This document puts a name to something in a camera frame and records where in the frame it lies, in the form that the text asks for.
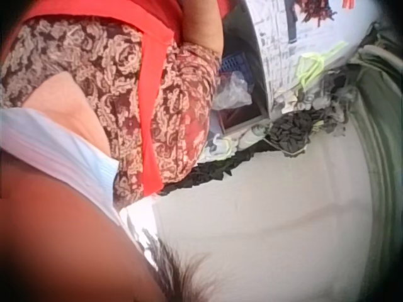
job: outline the blue basket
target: blue basket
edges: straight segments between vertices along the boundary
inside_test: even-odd
[[[254,84],[251,69],[249,68],[249,64],[247,63],[246,56],[243,52],[236,52],[233,55],[229,55],[228,57],[222,59],[220,72],[233,72],[233,71],[242,72],[245,81],[249,85]]]

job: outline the newspaper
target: newspaper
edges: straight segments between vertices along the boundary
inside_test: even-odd
[[[303,23],[305,16],[295,5],[297,22],[293,30],[296,33],[293,43],[290,43],[292,33],[288,31],[286,7],[289,10],[294,3],[293,0],[244,0],[244,2],[258,40],[270,112],[276,92],[289,90],[298,84],[295,72],[300,56],[307,52],[330,51],[340,42],[341,34],[332,20],[322,21],[320,27],[317,19]]]

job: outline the brown patterned garment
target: brown patterned garment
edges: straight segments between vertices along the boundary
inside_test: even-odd
[[[48,78],[68,71],[84,92],[119,160],[115,206],[143,197],[137,86],[142,34],[103,18],[37,18],[22,27],[1,67],[1,108],[20,107]],[[163,183],[195,165],[208,132],[220,59],[173,41],[154,108],[152,138]]]

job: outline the dark hair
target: dark hair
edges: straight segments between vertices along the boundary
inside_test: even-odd
[[[207,302],[214,292],[214,281],[195,281],[196,273],[205,257],[194,257],[188,262],[182,261],[175,252],[160,238],[153,237],[143,230],[148,246],[141,243],[143,252],[150,252],[156,266],[148,263],[154,280],[161,288],[168,302]]]

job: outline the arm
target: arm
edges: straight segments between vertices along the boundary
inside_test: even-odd
[[[183,0],[183,40],[222,55],[224,34],[217,0]]]

